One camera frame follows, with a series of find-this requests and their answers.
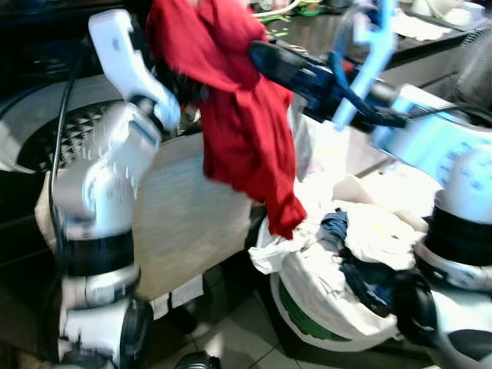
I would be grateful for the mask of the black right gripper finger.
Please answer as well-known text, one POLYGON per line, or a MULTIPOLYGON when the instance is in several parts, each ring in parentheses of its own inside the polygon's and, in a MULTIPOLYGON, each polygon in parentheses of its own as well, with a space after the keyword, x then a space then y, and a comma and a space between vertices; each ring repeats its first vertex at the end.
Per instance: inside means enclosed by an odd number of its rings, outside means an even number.
POLYGON ((284 46, 254 40, 248 52, 254 67, 272 81, 290 81, 298 73, 298 54, 284 46))

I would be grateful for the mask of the red garment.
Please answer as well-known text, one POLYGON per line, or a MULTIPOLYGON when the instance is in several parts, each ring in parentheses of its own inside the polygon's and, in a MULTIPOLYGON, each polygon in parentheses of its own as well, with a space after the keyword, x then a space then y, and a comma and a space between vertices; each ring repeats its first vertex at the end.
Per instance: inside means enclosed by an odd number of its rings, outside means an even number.
POLYGON ((204 175, 264 204, 268 231, 291 238, 307 215, 293 192, 293 95, 264 77, 249 52, 267 41, 266 28, 242 0, 152 0, 147 33, 168 69, 206 88, 198 105, 204 175))

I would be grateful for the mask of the white cloth on counter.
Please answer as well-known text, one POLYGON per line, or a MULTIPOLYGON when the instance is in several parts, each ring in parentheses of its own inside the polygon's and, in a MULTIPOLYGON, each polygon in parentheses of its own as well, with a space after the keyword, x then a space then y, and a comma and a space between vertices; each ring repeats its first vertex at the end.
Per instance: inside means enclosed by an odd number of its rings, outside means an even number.
POLYGON ((450 28, 434 25, 432 22, 426 22, 404 12, 397 12, 394 15, 391 28, 397 35, 419 40, 419 42, 437 40, 452 31, 450 28))

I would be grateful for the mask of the grey mesh fan guard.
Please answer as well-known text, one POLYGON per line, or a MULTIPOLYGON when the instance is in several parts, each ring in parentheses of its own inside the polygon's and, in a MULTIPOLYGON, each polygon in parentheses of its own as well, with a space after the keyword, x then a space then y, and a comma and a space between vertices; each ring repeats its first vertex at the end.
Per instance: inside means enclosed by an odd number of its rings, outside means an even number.
POLYGON ((492 105, 492 28, 470 34, 458 46, 450 98, 489 110, 492 105))

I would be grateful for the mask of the white dish on counter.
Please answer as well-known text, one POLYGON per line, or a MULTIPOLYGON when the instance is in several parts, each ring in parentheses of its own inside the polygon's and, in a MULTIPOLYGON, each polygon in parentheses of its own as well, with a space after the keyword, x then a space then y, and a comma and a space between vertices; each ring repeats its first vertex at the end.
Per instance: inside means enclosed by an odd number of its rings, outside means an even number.
POLYGON ((455 29, 472 29, 484 25, 485 7, 467 0, 414 0, 411 13, 455 29))

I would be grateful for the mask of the dark blue garment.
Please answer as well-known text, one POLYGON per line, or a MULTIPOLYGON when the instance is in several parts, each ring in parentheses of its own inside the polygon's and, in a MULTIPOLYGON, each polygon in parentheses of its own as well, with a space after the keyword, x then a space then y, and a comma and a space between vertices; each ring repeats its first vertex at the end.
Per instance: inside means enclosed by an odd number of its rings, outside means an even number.
POLYGON ((341 208, 323 217, 321 231, 327 249, 341 258, 340 271, 358 301, 379 317, 390 316, 398 281, 407 277, 407 271, 394 270, 379 261, 358 259, 345 242, 348 225, 347 212, 341 208))

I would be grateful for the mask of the white laundry basket green stripe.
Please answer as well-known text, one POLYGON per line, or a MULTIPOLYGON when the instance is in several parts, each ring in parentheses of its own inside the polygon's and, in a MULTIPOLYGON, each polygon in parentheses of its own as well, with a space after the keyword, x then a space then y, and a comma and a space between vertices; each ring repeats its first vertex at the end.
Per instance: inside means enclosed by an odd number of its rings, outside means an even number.
POLYGON ((273 274, 271 291, 289 329, 313 347, 359 352, 404 339, 394 315, 379 317, 358 301, 331 256, 288 254, 273 274))

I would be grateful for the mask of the black robot foot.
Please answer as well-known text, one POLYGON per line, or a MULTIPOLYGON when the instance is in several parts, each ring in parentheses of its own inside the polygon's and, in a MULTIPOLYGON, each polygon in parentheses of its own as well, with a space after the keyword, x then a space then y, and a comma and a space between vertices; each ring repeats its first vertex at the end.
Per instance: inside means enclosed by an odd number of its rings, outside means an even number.
POLYGON ((180 358, 173 369, 222 369, 221 359, 207 351, 196 351, 180 358))

